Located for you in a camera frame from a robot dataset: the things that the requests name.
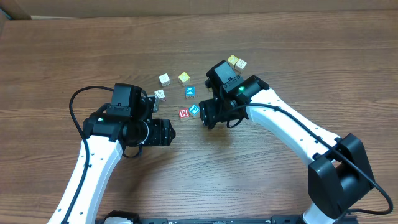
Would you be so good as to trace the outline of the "red M block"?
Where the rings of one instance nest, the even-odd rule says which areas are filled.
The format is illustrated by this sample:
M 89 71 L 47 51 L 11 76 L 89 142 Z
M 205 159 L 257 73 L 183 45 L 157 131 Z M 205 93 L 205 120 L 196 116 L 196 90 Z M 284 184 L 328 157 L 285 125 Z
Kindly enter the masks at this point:
M 180 121 L 186 121 L 190 118 L 190 112 L 189 112 L 188 108 L 179 109 L 178 115 L 179 115 Z

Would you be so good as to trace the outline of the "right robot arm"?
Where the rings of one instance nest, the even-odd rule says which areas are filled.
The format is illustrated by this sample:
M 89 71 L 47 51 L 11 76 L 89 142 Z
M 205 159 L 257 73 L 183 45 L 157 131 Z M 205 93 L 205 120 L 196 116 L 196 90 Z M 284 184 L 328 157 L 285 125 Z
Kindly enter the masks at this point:
M 373 172 L 365 148 L 353 134 L 341 138 L 284 103 L 259 77 L 237 75 L 226 61 L 206 73 L 213 98 L 200 102 L 204 126 L 248 119 L 260 124 L 307 166 L 310 208 L 300 223 L 337 223 L 372 188 Z

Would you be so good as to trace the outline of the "blue P block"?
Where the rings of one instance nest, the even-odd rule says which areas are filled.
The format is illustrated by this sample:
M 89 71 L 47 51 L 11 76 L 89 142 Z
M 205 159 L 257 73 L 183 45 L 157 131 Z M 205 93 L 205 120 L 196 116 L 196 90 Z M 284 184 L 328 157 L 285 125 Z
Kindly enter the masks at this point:
M 196 118 L 197 116 L 200 115 L 200 107 L 197 105 L 192 105 L 191 107 L 189 107 L 189 113 L 190 116 L 193 118 Z

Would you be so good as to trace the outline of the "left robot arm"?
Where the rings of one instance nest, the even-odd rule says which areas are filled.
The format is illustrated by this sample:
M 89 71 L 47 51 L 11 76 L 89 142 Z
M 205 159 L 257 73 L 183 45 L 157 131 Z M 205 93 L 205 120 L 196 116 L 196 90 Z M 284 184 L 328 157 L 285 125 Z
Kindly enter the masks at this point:
M 116 83 L 109 103 L 77 126 L 79 158 L 50 223 L 94 223 L 108 180 L 127 147 L 168 146 L 176 133 L 167 119 L 154 119 L 159 97 Z

